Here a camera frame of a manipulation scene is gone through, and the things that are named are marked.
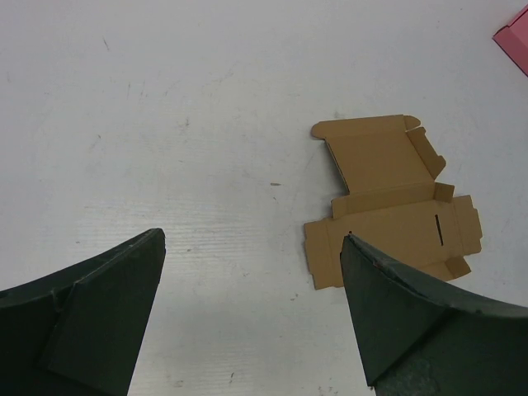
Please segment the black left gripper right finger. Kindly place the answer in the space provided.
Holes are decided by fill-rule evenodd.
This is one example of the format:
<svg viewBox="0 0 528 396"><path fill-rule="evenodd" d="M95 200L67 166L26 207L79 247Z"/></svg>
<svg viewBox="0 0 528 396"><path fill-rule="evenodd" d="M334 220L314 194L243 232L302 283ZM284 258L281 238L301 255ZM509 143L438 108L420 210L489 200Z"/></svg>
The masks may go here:
<svg viewBox="0 0 528 396"><path fill-rule="evenodd" d="M353 234L342 276L378 395L525 395L527 309L416 270Z"/></svg>

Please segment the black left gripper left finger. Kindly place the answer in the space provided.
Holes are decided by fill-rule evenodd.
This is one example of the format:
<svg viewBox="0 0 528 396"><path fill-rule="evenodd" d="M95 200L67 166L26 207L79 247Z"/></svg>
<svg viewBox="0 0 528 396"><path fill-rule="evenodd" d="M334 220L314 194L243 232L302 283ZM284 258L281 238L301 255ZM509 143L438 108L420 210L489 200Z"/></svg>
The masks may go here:
<svg viewBox="0 0 528 396"><path fill-rule="evenodd" d="M149 229L1 293L3 395L126 395L161 279Z"/></svg>

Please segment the brown cardboard paper box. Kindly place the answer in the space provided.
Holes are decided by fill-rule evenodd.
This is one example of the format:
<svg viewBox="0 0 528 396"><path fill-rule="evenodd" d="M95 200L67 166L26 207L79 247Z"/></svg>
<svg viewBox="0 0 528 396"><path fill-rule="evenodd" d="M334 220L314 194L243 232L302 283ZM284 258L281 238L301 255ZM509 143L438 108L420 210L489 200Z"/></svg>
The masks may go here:
<svg viewBox="0 0 528 396"><path fill-rule="evenodd" d="M347 193L332 214L304 225L315 289L343 285L341 251L354 234L388 256L452 281L471 272L483 236L471 196L437 181L446 160L412 115L325 120L311 129L336 163Z"/></svg>

